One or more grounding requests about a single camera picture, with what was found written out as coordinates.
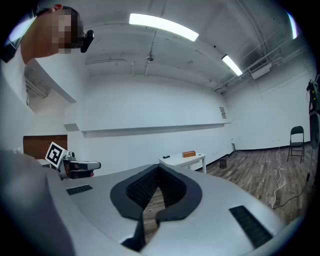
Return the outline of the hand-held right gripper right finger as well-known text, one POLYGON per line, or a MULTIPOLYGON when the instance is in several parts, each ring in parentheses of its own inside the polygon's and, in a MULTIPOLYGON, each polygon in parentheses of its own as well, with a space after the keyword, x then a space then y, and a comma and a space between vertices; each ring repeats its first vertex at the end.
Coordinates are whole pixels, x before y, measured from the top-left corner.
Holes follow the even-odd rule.
POLYGON ((286 226, 277 214, 226 179, 174 166, 202 190, 197 208, 185 219, 161 222, 143 248, 145 256, 242 256, 255 248, 230 212, 244 206, 275 237, 286 226))

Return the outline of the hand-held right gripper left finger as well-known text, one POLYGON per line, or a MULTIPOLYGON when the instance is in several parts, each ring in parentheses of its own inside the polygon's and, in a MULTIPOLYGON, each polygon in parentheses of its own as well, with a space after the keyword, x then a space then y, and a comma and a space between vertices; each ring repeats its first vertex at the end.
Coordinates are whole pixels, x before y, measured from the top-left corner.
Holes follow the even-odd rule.
POLYGON ((47 169, 55 208, 69 232, 76 252, 128 252, 122 245, 134 236, 138 222, 122 217, 110 199, 112 187, 148 168, 133 169, 80 179, 61 180, 47 169))

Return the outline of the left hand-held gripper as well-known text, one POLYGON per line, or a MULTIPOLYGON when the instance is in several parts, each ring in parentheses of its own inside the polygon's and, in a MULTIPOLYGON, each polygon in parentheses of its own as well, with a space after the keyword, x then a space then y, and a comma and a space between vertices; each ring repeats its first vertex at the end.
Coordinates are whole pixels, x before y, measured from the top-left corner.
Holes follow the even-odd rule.
POLYGON ((94 176, 94 170, 101 168, 100 162, 75 161, 75 153, 68 151, 55 142, 51 142, 45 155, 51 167, 55 169, 61 180, 82 179, 94 176))

